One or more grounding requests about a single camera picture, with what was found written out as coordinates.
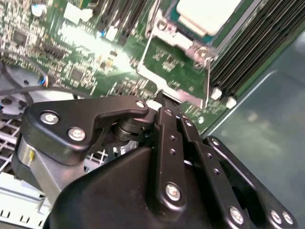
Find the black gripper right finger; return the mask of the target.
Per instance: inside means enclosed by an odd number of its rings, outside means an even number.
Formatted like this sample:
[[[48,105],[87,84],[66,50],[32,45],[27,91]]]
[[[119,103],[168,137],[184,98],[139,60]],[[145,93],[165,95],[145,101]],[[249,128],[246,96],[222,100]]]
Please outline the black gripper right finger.
[[[173,107],[183,145],[203,188],[215,229],[296,229],[289,210],[215,136],[201,138],[194,123]]]

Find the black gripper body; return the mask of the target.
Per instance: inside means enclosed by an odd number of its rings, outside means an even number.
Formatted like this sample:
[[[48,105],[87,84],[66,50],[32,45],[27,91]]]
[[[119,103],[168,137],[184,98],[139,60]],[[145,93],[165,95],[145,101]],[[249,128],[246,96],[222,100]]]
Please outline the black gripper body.
[[[170,220],[155,215],[150,193],[153,150],[147,147],[101,166],[70,183],[57,197],[44,224],[46,229],[226,229],[221,214],[203,195],[190,165],[185,165],[187,206]]]

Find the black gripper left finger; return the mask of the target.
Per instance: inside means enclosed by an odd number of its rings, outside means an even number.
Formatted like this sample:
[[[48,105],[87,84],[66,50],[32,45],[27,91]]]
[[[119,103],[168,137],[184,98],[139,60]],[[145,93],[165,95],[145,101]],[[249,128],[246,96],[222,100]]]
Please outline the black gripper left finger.
[[[182,214],[187,206],[182,135],[176,102],[159,95],[152,109],[134,95],[41,102],[25,110],[20,159],[26,163],[52,208],[73,181],[144,147],[153,150],[146,202],[153,214]]]

